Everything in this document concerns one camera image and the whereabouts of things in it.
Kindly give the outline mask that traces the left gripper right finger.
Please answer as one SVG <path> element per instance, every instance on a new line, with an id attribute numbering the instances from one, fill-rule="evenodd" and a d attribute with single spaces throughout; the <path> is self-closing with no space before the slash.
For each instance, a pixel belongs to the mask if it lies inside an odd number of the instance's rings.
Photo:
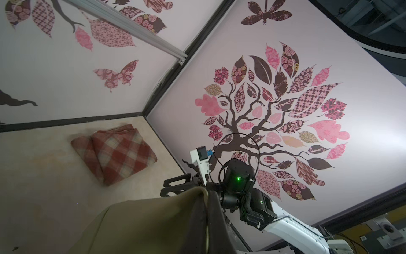
<path id="1" fill-rule="evenodd" d="M 215 191 L 208 192 L 208 253 L 209 254 L 235 254 L 229 238 L 224 214 Z"/>

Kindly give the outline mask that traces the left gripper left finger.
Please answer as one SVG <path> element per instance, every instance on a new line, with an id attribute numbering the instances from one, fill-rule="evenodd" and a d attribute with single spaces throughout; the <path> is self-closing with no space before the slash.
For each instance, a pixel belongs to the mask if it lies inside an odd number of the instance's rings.
<path id="1" fill-rule="evenodd" d="M 193 204 L 180 254 L 206 254 L 208 251 L 207 207 L 204 195 L 199 194 Z"/>

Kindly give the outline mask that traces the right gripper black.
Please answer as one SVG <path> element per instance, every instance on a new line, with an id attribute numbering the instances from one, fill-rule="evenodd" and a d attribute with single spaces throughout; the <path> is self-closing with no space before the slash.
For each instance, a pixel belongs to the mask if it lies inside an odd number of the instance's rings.
<path id="1" fill-rule="evenodd" d="M 217 193 L 222 209 L 239 211 L 241 221 L 259 230 L 263 230 L 278 218 L 272 208 L 271 199 L 253 187 L 255 172 L 248 164 L 238 159 L 229 160 L 222 167 L 225 171 L 222 182 L 213 183 L 208 180 L 206 186 L 199 176 L 197 165 L 190 166 L 196 170 L 196 175 L 187 173 L 164 181 L 160 193 L 162 197 L 168 197 L 170 193 L 179 195 L 193 187 L 206 187 L 207 190 Z"/>

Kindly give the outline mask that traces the olive green skirt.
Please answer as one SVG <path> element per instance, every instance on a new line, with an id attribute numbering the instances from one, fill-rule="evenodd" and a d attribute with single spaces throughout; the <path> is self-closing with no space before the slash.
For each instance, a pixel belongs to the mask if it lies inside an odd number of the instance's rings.
<path id="1" fill-rule="evenodd" d="M 193 204 L 195 187 L 177 196 L 125 201 L 107 207 L 88 225 L 70 254 L 179 254 Z"/>

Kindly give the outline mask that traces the red plaid skirt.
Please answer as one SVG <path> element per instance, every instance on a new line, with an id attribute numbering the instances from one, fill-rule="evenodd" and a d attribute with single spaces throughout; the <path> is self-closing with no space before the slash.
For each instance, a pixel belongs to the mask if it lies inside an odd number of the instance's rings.
<path id="1" fill-rule="evenodd" d="M 158 160 L 131 124 L 75 138 L 71 146 L 104 186 L 116 184 Z"/>

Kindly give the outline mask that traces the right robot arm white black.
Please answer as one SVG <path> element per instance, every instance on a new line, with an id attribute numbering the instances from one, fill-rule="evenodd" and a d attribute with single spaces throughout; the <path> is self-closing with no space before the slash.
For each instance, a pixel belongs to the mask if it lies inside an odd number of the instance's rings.
<path id="1" fill-rule="evenodd" d="M 272 233 L 304 254 L 351 254 L 353 250 L 342 239 L 328 240 L 316 228 L 302 223 L 276 202 L 254 188 L 254 169 L 246 163 L 231 159 L 222 168 L 221 183 L 208 180 L 208 160 L 198 161 L 198 173 L 185 174 L 164 181 L 161 196 L 179 195 L 193 187 L 204 187 L 218 195 L 221 208 L 238 211 L 240 220 L 259 231 Z"/>

